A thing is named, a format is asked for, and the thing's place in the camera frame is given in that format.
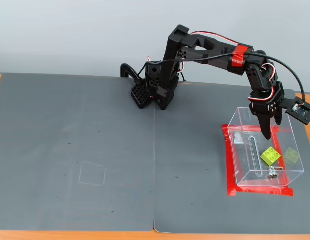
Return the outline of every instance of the yellow-green block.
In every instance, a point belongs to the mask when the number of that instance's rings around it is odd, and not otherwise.
[[[275,163],[281,155],[272,147],[267,149],[260,158],[264,160],[265,163],[267,163],[268,166],[271,166],[273,163]]]
[[[284,155],[284,159],[286,163],[294,166],[300,160],[300,155],[296,150],[289,147]]]

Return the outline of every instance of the gray mat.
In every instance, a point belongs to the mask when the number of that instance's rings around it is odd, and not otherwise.
[[[153,229],[154,108],[132,84],[2,76],[0,230]]]
[[[294,197],[227,196],[222,124],[248,107],[248,87],[179,85],[166,109],[155,107],[155,229],[164,233],[310,234],[310,143],[292,120],[305,173]],[[294,92],[286,91],[294,98]]]

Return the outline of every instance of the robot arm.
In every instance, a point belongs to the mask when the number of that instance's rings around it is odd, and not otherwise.
[[[127,64],[121,66],[121,77],[135,79],[136,86],[131,96],[139,108],[144,108],[150,101],[156,102],[165,110],[174,98],[179,81],[179,69],[182,61],[211,65],[230,73],[246,73],[251,85],[249,108],[258,118],[261,132],[266,139],[271,138],[271,118],[278,125],[282,122],[283,109],[300,122],[310,122],[310,104],[296,97],[286,99],[283,85],[278,81],[274,63],[263,51],[254,51],[249,45],[237,43],[237,46],[219,42],[214,38],[188,34],[189,29],[179,25],[168,37],[163,61],[145,64],[145,80]]]

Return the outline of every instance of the clear acrylic container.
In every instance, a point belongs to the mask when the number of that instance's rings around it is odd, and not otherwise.
[[[246,107],[236,110],[228,134],[238,186],[284,187],[304,172],[291,120],[284,111],[280,126],[271,119],[270,140],[263,136],[257,117]],[[280,155],[271,166],[261,158],[270,147]]]

